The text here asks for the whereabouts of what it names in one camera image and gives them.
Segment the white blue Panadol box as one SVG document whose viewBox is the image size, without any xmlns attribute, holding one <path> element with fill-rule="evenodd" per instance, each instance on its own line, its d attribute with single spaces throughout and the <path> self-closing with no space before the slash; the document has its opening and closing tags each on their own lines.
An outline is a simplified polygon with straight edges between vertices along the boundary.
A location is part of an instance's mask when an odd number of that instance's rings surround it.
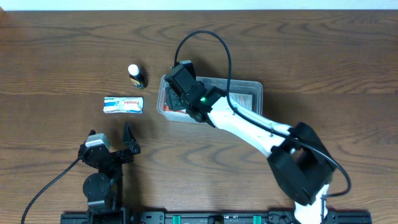
<svg viewBox="0 0 398 224">
<path fill-rule="evenodd" d="M 104 98 L 104 113 L 142 113 L 143 97 L 115 97 Z"/>
</svg>

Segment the blue children patches box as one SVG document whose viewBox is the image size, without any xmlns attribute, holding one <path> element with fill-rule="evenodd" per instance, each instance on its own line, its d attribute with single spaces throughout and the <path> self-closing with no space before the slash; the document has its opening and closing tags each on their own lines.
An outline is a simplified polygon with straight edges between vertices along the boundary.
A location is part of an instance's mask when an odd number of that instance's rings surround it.
<svg viewBox="0 0 398 224">
<path fill-rule="evenodd" d="M 252 110 L 252 95 L 242 93 L 230 93 L 230 98 L 239 103 L 242 107 Z"/>
</svg>

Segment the red Panadol box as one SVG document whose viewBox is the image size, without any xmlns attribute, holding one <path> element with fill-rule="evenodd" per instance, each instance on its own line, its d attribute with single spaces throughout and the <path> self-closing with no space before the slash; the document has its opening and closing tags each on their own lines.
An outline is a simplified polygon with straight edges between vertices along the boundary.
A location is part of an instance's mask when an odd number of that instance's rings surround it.
<svg viewBox="0 0 398 224">
<path fill-rule="evenodd" d="M 168 111 L 168 112 L 173 112 L 173 110 L 171 110 L 167 105 L 165 105 L 164 110 L 165 110 L 165 111 Z M 175 112 L 176 112 L 176 113 L 183 113 L 183 114 L 185 114 L 185 113 L 186 113 L 186 109 L 177 110 L 177 111 L 175 111 Z"/>
</svg>

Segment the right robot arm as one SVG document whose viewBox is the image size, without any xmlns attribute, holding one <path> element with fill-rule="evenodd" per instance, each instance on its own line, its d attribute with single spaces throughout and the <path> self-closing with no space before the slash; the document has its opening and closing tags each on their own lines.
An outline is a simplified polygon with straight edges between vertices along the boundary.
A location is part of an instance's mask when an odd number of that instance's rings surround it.
<svg viewBox="0 0 398 224">
<path fill-rule="evenodd" d="M 279 187 L 295 202 L 299 223 L 326 220 L 325 197 L 336 165 L 309 125 L 291 127 L 248 110 L 227 91 L 205 86 L 189 66 L 171 68 L 164 80 L 171 107 L 178 105 L 195 121 L 228 131 L 266 156 Z"/>
</svg>

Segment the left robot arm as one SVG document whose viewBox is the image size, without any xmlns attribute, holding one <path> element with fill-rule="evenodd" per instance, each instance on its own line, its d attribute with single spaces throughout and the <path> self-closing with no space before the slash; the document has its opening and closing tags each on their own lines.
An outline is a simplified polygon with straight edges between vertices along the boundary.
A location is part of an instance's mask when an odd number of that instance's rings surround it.
<svg viewBox="0 0 398 224">
<path fill-rule="evenodd" d="M 80 146 L 78 158 L 98 171 L 86 178 L 83 193 L 88 204 L 88 223 L 129 223 L 129 209 L 123 205 L 123 164 L 134 161 L 141 147 L 128 122 L 124 124 L 125 149 L 110 152 L 105 134 L 90 131 Z"/>
</svg>

